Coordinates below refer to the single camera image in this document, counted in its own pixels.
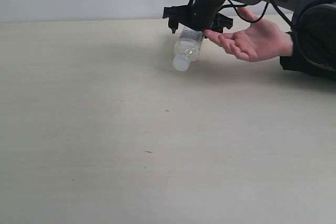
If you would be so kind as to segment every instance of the palm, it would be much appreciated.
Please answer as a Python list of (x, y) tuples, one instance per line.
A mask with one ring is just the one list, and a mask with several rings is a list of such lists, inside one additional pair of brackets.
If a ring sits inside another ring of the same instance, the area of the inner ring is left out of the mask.
[[(241, 8), (240, 13), (250, 20), (257, 18), (246, 8)], [(207, 30), (206, 36), (212, 42), (223, 47), (228, 54), (251, 62), (279, 56), (283, 53), (286, 44), (290, 43), (289, 35), (282, 32), (275, 23), (265, 19), (236, 33), (219, 34)]]

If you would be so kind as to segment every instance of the black sleeve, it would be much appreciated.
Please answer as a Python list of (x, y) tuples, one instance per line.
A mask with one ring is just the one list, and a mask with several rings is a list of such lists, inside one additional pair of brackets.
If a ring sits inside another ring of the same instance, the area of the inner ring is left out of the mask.
[(322, 77), (336, 81), (336, 71), (326, 70), (309, 63), (301, 54), (296, 36), (293, 32), (288, 32), (293, 41), (293, 53), (291, 57), (280, 56), (280, 64), (283, 70), (299, 71), (311, 76)]

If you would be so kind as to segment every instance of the bottle label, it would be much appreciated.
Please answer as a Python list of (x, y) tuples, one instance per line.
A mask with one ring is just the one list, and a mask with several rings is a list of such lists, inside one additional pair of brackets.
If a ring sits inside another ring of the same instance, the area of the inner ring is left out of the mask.
[(203, 33), (200, 31), (194, 31), (191, 29), (184, 29), (180, 35), (181, 39), (190, 39), (196, 42), (200, 42), (203, 39)]

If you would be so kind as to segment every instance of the wrist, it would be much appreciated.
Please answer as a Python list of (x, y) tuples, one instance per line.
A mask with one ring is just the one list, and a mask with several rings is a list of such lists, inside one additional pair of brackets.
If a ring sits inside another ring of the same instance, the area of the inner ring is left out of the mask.
[(291, 56), (293, 54), (293, 40), (288, 33), (284, 33), (281, 45), (281, 56)]

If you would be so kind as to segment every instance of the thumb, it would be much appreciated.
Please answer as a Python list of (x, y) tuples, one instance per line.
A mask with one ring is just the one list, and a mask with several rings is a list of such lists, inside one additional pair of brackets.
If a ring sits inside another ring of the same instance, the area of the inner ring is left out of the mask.
[(258, 18), (257, 15), (253, 14), (253, 12), (251, 12), (247, 7), (238, 8), (238, 12), (243, 18), (247, 20), (256, 20)]

